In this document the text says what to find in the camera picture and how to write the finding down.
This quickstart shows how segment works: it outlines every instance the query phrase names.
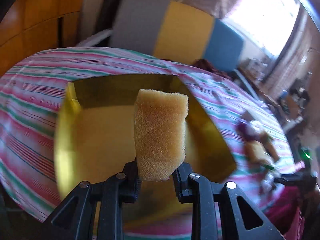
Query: yellow sponge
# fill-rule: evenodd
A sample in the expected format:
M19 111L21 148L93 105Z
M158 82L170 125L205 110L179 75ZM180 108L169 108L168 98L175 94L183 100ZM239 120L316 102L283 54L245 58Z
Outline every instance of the yellow sponge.
M141 180L167 180L185 158L188 96L140 89L134 142Z

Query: striped tablecloth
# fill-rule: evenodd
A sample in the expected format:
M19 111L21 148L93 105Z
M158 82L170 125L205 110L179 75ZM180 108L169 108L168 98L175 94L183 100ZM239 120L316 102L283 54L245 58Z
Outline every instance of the striped tablecloth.
M233 82L191 66L113 48L64 48L36 53L0 79L0 179L11 198L44 221L60 199L53 165L53 138L68 81L103 75L162 73L179 76L195 95L229 145L237 170L235 181L262 209L281 193L260 195L261 169L248 163L244 142L236 131L240 115L253 109L275 139L282 172L295 169L290 147L277 120ZM128 237L163 235L188 238L190 215L171 218L128 232Z

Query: window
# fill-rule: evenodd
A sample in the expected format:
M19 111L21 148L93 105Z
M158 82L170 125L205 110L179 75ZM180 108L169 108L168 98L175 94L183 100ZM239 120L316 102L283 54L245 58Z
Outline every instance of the window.
M299 4L298 0L242 0L225 22L277 56L292 32Z

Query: yellow bowl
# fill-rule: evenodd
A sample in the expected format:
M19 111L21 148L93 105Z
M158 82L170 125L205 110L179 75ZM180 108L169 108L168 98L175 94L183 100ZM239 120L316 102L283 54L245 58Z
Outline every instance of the yellow bowl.
M54 165L60 198L81 181L105 181L135 158L133 105L139 89L189 96L186 162L214 182L224 180L236 163L222 135L204 109L176 76L112 75L68 83L55 132ZM124 226L160 220L190 205L180 204L173 181L141 185L137 203L123 206Z

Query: metal screw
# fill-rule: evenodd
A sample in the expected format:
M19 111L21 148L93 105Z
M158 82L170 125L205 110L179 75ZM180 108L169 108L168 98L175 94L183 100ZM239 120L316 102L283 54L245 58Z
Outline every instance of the metal screw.
M236 186L237 186L237 184L235 182L233 182L233 181L228 181L227 182L227 187L228 188L234 189L234 188L236 188Z
M200 175L198 174L198 173L191 173L190 175L190 178L192 178L192 179L199 179L200 178Z
M125 173L123 172L119 172L117 175L116 175L117 179L124 179L125 178Z
M82 181L82 182L80 182L79 186L80 186L80 188L86 188L86 187L89 186L89 182L87 182L87 181Z

